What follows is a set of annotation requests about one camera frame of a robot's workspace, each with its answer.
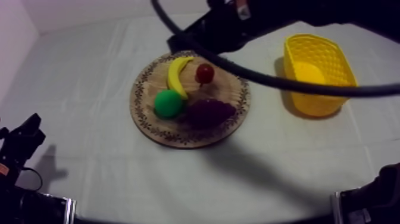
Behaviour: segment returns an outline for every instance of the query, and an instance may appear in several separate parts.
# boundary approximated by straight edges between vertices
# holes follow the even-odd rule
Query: banana
[[[188,95],[186,94],[182,84],[180,83],[179,74],[183,70],[185,65],[189,61],[192,61],[193,59],[194,59],[193,57],[176,58],[175,60],[172,61],[170,68],[168,70],[168,78],[167,78],[168,88],[178,92],[178,94],[182,99],[188,99]]]

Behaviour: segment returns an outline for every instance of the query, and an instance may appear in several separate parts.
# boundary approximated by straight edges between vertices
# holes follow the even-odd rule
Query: white tablecloth
[[[200,15],[177,15],[187,26]],[[400,81],[400,45],[353,25],[296,23],[226,54],[275,75],[285,37],[337,42],[362,85]],[[0,106],[1,126],[42,117],[45,143],[27,166],[43,192],[74,198],[89,218],[137,223],[255,223],[329,209],[333,191],[373,180],[400,161],[400,99],[351,99],[336,116],[307,120],[276,89],[251,83],[243,125],[210,150],[171,150],[144,137],[129,112],[140,71],[168,52],[156,17],[80,26],[42,36]],[[23,175],[23,184],[35,184]]]

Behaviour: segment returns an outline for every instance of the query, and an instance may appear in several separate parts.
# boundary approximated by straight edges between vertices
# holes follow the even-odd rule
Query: black cable
[[[27,189],[28,191],[38,191],[43,187],[43,179],[42,179],[42,176],[39,174],[38,171],[36,171],[36,170],[34,170],[32,168],[29,168],[29,167],[23,167],[22,170],[24,170],[24,171],[28,170],[28,171],[31,171],[31,172],[35,173],[39,177],[39,180],[40,180],[40,185],[39,185],[39,187],[37,189],[34,189],[34,190]]]
[[[161,21],[182,41],[188,44],[197,54],[201,55],[208,61],[218,67],[231,72],[241,78],[248,79],[261,85],[278,88],[287,91],[302,92],[305,94],[331,95],[338,97],[385,97],[400,94],[400,83],[380,85],[380,86],[331,86],[317,85],[305,82],[297,82],[294,80],[284,79],[281,77],[273,77],[265,75],[244,67],[235,65],[224,58],[209,52],[191,37],[185,34],[176,24],[169,18],[158,0],[151,0],[154,10],[160,17]]]

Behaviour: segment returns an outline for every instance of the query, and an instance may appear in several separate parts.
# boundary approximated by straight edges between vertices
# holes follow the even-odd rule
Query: round wooden tray
[[[236,108],[236,114],[220,126],[206,130],[193,130],[182,122],[182,116],[163,120],[154,114],[154,98],[167,89],[170,63],[177,57],[195,57],[182,70],[179,79],[189,95],[188,105],[199,99],[215,98]],[[244,121],[250,107],[250,91],[246,80],[234,76],[214,65],[214,80],[199,88],[195,81],[197,67],[209,63],[192,51],[174,55],[165,54],[143,69],[130,93],[130,113],[136,126],[150,139],[175,148],[199,148],[215,143],[233,133]]]

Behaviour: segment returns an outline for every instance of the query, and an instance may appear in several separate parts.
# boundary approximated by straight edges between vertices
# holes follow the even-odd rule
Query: yellow plastic basket
[[[285,73],[289,79],[322,85],[357,86],[342,50],[334,42],[310,34],[285,41]],[[310,116],[328,116],[347,98],[291,92],[294,106]]]

